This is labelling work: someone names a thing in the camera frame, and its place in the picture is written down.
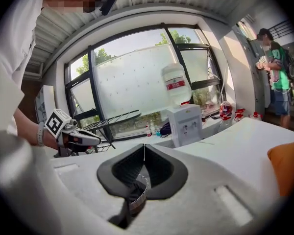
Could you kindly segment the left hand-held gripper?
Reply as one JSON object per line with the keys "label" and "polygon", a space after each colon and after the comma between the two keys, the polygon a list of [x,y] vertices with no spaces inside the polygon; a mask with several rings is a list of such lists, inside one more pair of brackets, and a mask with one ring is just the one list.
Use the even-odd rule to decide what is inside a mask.
{"label": "left hand-held gripper", "polygon": [[68,157],[72,154],[72,151],[67,147],[68,141],[64,135],[71,134],[72,142],[79,146],[96,146],[101,143],[101,138],[96,134],[77,128],[76,120],[61,109],[53,109],[45,127],[56,139],[59,157]]}

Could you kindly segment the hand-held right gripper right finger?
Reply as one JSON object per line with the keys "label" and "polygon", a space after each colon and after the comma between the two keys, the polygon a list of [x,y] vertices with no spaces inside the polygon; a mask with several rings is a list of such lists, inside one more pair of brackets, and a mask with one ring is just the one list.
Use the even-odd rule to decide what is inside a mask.
{"label": "hand-held right gripper right finger", "polygon": [[147,200],[132,222],[134,235],[252,235],[281,205],[277,187],[258,189],[220,164],[157,146],[188,170],[184,186],[165,200]]}

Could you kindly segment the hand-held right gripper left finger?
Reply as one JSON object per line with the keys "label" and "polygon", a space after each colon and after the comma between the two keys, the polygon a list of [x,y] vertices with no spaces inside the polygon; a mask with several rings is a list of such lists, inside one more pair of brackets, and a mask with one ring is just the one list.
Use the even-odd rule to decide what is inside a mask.
{"label": "hand-held right gripper left finger", "polygon": [[97,170],[103,162],[124,155],[135,147],[135,143],[125,144],[96,154],[50,160],[73,199],[86,209],[85,215],[95,226],[97,235],[146,234],[146,225],[139,223],[143,217],[132,218],[124,208],[125,199],[109,194],[97,178]]}

